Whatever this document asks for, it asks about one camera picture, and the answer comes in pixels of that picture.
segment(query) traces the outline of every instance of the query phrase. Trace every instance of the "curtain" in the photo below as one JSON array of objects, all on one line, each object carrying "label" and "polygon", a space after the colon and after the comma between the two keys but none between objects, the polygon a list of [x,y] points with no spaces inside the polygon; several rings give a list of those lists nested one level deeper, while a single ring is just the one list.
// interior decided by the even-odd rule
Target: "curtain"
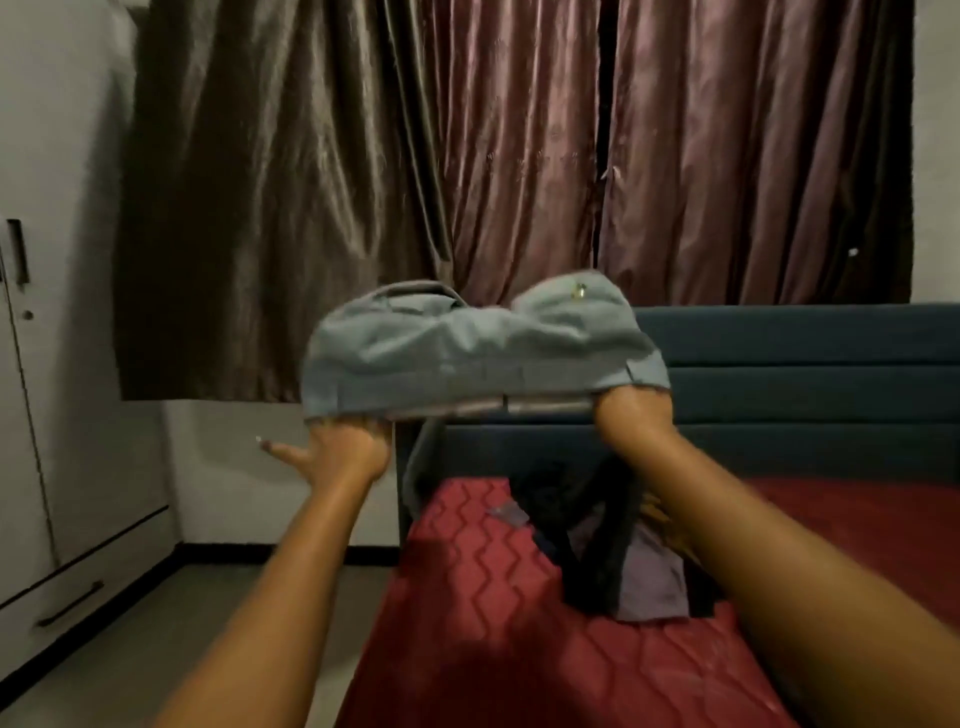
[{"label": "curtain", "polygon": [[901,295],[863,272],[912,245],[868,211],[910,195],[912,15],[882,4],[619,0],[598,260],[633,303],[845,299],[864,246],[857,285]]},{"label": "curtain", "polygon": [[508,303],[589,267],[600,0],[423,0],[456,285]]},{"label": "curtain", "polygon": [[154,0],[114,260],[127,399],[296,401],[327,311],[450,277],[418,0]]}]

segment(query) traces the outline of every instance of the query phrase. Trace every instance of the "drawer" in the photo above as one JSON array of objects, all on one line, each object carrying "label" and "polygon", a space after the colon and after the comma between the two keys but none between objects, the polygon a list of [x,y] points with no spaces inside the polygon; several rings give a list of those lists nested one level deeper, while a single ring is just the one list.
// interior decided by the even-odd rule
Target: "drawer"
[{"label": "drawer", "polygon": [[175,534],[171,512],[159,513],[0,610],[0,679],[169,556]]}]

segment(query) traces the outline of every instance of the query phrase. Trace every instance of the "white wardrobe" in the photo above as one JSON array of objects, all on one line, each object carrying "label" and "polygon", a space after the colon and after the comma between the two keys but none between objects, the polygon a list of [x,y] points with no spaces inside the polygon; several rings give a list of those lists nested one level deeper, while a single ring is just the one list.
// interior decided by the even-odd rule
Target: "white wardrobe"
[{"label": "white wardrobe", "polygon": [[0,679],[178,539],[159,407],[120,401],[111,344],[116,12],[0,2]]}]

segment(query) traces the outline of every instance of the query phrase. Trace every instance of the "upholstered headboard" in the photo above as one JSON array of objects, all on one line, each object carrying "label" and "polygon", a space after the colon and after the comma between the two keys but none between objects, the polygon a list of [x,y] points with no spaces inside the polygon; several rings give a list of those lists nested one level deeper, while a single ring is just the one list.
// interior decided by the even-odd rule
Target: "upholstered headboard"
[{"label": "upholstered headboard", "polygon": [[[960,305],[641,308],[636,319],[670,366],[681,429],[734,473],[960,482]],[[419,431],[397,426],[398,482]],[[605,452],[586,415],[450,420],[428,480],[547,460],[588,469]]]}]

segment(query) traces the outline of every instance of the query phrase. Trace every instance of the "tile floor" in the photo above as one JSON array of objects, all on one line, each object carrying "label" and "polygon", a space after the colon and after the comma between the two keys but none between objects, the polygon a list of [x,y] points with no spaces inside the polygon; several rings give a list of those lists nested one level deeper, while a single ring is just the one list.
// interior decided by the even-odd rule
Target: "tile floor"
[{"label": "tile floor", "polygon": [[[309,728],[332,726],[389,569],[345,567]],[[0,728],[139,728],[197,661],[259,567],[191,566],[141,599],[0,713]]]}]

